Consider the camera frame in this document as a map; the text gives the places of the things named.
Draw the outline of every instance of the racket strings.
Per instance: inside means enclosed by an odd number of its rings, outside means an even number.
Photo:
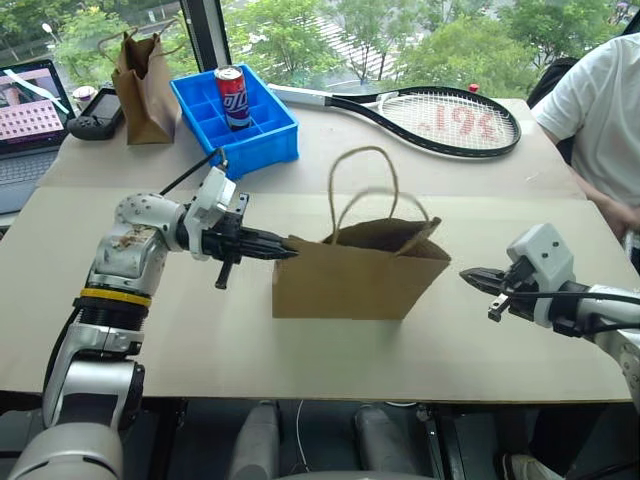
[[[412,94],[387,99],[380,113],[405,130],[453,147],[490,150],[511,145],[516,130],[494,107],[455,94]]]

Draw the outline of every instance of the window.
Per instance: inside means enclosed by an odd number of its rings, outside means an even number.
[[[335,92],[446,85],[526,98],[554,59],[582,57],[638,7],[606,0],[222,0],[234,62]]]
[[[0,5],[0,65],[50,58],[69,96],[77,87],[96,89],[111,81],[113,62],[97,50],[98,42],[133,26],[139,37],[163,33],[174,76],[198,72],[179,2],[163,0],[10,0]],[[120,39],[105,43],[115,58]]]

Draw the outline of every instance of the racket handle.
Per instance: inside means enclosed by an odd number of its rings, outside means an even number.
[[[271,91],[283,102],[301,103],[303,105],[316,105],[324,107],[331,97],[330,93],[306,88],[283,87],[269,84]]]

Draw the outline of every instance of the laptop keyboard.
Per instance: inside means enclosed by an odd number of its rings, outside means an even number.
[[[0,160],[0,185],[38,180],[49,169],[58,152]]]

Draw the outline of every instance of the laptop screen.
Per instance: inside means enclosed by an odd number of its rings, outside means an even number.
[[[51,62],[0,67],[0,153],[58,145],[73,117]]]

